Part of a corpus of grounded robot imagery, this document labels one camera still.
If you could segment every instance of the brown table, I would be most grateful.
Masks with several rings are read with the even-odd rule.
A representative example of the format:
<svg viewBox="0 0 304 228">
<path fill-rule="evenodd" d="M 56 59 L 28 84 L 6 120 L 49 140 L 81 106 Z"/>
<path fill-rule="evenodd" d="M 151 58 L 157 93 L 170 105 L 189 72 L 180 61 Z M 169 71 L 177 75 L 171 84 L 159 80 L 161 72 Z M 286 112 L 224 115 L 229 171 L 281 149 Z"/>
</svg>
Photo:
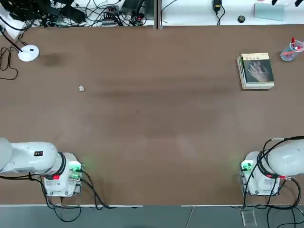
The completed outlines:
<svg viewBox="0 0 304 228">
<path fill-rule="evenodd" d="M 24 41 L 41 55 L 14 54 L 18 79 L 0 81 L 0 135 L 75 154 L 111 205 L 241 204 L 239 162 L 269 138 L 303 134 L 304 55 L 279 57 L 291 36 L 303 40 L 304 26 L 31 29 Z M 236 56 L 252 52 L 271 57 L 270 91 L 241 90 Z M 0 204 L 43 203 L 38 183 L 0 181 Z M 93 195 L 84 187 L 64 203 Z"/>
</svg>

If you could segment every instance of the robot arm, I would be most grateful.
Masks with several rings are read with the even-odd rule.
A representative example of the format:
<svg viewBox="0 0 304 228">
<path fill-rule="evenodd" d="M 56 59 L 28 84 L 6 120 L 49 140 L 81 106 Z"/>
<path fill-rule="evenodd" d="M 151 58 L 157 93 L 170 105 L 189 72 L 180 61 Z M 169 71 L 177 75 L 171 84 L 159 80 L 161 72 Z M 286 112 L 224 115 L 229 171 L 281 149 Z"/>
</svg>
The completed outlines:
<svg viewBox="0 0 304 228">
<path fill-rule="evenodd" d="M 46 174 L 61 163 L 56 147 L 47 142 L 10 143 L 0 138 L 2 158 L 0 172 L 34 172 Z"/>
<path fill-rule="evenodd" d="M 290 141 L 274 148 L 268 155 L 268 163 L 268 171 L 281 176 L 304 173 L 304 140 Z"/>
<path fill-rule="evenodd" d="M 0 173 L 32 172 L 44 178 L 48 195 L 73 196 L 82 165 L 70 153 L 58 152 L 48 142 L 10 143 L 0 138 Z"/>
<path fill-rule="evenodd" d="M 251 195 L 276 195 L 280 185 L 279 176 L 288 177 L 304 173 L 303 139 L 288 141 L 275 147 L 262 161 L 260 155 L 258 151 L 251 152 L 241 163 L 242 187 Z"/>
</svg>

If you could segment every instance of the white round object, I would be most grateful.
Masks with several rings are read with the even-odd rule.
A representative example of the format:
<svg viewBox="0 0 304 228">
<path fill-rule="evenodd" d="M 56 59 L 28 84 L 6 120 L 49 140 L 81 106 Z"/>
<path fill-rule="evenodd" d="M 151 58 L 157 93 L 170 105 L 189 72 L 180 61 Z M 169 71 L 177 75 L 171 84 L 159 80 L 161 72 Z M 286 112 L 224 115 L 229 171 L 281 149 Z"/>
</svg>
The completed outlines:
<svg viewBox="0 0 304 228">
<path fill-rule="evenodd" d="M 78 89 L 80 92 L 83 92 L 85 90 L 85 88 L 82 85 L 78 86 Z"/>
<path fill-rule="evenodd" d="M 26 45 L 21 48 L 22 52 L 18 53 L 18 57 L 23 62 L 31 62 L 34 61 L 39 56 L 39 48 L 35 45 Z"/>
<path fill-rule="evenodd" d="M 13 148 L 9 141 L 5 138 L 0 138 L 0 171 L 6 166 L 13 156 Z"/>
</svg>

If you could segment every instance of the transparent cup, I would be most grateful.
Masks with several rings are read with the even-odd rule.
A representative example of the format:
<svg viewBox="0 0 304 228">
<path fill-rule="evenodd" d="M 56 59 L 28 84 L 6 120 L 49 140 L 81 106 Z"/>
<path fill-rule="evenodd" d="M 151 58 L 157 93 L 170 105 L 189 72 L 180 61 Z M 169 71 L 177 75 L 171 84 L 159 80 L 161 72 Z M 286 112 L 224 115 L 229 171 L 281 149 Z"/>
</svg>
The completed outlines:
<svg viewBox="0 0 304 228">
<path fill-rule="evenodd" d="M 303 42 L 296 40 L 294 46 L 298 47 L 298 49 L 295 50 L 290 42 L 288 47 L 281 52 L 280 56 L 284 61 L 292 61 L 299 53 L 304 51 Z"/>
</svg>

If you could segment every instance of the book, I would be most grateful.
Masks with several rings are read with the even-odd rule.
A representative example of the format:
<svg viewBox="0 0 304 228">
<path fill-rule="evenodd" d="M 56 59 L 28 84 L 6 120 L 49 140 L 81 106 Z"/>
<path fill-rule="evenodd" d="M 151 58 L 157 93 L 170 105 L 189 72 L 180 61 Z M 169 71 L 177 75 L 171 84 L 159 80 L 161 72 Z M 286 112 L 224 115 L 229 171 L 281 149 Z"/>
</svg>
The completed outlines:
<svg viewBox="0 0 304 228">
<path fill-rule="evenodd" d="M 268 53 L 241 54 L 237 67 L 243 89 L 270 89 L 275 86 Z"/>
</svg>

